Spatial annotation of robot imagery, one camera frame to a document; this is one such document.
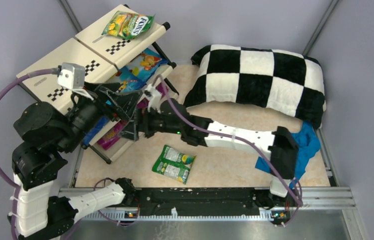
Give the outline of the purple grape candy bag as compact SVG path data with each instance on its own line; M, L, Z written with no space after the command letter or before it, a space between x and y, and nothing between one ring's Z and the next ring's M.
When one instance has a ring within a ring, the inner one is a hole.
M118 134L126 126L126 124L127 122L124 120L119 121L97 141L97 144L104 150L108 150L120 139Z
M143 98L138 104L137 109L143 110L148 107L149 101L146 98Z

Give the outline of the blue mint candy bag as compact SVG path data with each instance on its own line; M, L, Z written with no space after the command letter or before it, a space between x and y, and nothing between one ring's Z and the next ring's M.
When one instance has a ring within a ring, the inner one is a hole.
M80 117L84 121L84 138L81 142L81 147L87 149L90 141L96 134L104 127L110 120L103 111L103 107L98 107L90 100L82 100L80 108Z

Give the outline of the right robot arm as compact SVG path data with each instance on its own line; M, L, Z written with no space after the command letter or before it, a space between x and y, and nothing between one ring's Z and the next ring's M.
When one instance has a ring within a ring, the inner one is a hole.
M171 99L163 102L158 110L152 107L136 109L119 136L137 141L140 134L150 138L155 133L178 134L191 146L258 154L273 176L270 193L279 197L288 194L297 197L292 190L292 181L295 179L298 145L285 127L278 126L275 131L237 128L190 114L182 104Z

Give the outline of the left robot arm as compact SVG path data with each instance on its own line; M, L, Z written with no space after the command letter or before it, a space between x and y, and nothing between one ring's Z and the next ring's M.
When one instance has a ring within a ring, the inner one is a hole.
M128 178L77 197L50 195L59 170L67 164L62 154L81 145L102 118L128 120L142 97L140 90L118 93L113 83L90 83L86 91L91 97L71 94L67 113L39 101L28 106L14 123L23 142L12 154L18 186L12 224L21 240L59 237L88 214L109 206L129 206L136 199Z

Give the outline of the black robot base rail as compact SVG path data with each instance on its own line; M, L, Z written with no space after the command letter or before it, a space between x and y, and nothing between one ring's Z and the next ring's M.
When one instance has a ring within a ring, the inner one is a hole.
M120 225L134 221L265 221L274 224L290 220L290 211L302 199L279 197L268 189L223 188L142 188L130 202L112 205L92 213Z

